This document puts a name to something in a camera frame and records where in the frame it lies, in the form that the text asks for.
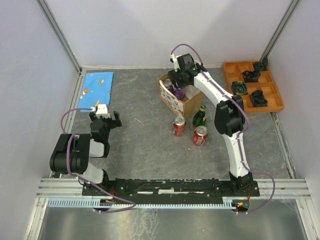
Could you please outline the purple soda can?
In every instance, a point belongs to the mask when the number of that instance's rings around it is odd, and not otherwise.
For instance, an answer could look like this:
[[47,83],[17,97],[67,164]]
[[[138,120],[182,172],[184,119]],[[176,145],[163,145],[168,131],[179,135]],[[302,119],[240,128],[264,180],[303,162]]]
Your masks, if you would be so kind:
[[177,88],[173,91],[173,94],[178,100],[182,100],[185,97],[185,88]]
[[163,85],[173,94],[174,88],[173,88],[172,82],[169,79],[164,79],[162,82],[163,82]]

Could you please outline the green glass bottle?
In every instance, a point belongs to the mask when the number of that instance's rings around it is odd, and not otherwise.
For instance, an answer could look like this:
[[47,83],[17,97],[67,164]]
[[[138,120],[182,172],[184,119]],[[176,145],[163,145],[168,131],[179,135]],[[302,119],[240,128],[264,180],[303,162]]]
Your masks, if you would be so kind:
[[194,129],[196,129],[199,126],[205,126],[206,122],[207,122],[206,106],[201,105],[198,112],[193,116],[192,126]]

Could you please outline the red cola can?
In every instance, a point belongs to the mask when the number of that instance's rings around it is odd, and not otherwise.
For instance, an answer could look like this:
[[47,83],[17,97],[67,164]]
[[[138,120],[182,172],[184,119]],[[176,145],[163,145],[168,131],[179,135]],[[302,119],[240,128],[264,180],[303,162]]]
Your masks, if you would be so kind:
[[194,130],[193,143],[196,146],[202,146],[205,143],[206,138],[208,137],[208,134],[209,134],[208,129],[203,125],[199,125]]
[[173,120],[173,134],[181,137],[185,133],[186,119],[183,116],[176,116]]

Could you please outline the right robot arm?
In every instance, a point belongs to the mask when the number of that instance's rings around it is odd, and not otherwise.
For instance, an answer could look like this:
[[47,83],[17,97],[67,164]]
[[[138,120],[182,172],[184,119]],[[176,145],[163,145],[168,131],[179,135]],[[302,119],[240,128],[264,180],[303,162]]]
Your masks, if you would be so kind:
[[170,61],[174,69],[168,72],[168,76],[175,87],[194,86],[213,103],[214,125],[224,138],[230,162],[227,189],[236,196],[247,193],[254,180],[249,171],[243,144],[247,116],[242,98],[224,90],[203,64],[195,62],[189,53],[177,56],[171,54]]

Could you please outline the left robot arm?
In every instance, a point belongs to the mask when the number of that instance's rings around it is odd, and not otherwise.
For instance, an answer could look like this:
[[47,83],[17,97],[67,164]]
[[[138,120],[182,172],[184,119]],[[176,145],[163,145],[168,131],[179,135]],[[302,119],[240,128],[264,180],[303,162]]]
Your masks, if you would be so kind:
[[90,163],[89,159],[108,156],[110,132],[122,126],[120,114],[114,111],[113,115],[114,118],[97,117],[91,112],[90,133],[74,137],[70,133],[61,134],[50,157],[51,171],[63,175],[71,173],[84,182],[93,183],[93,189],[99,195],[106,195],[111,189],[109,176],[105,170]]

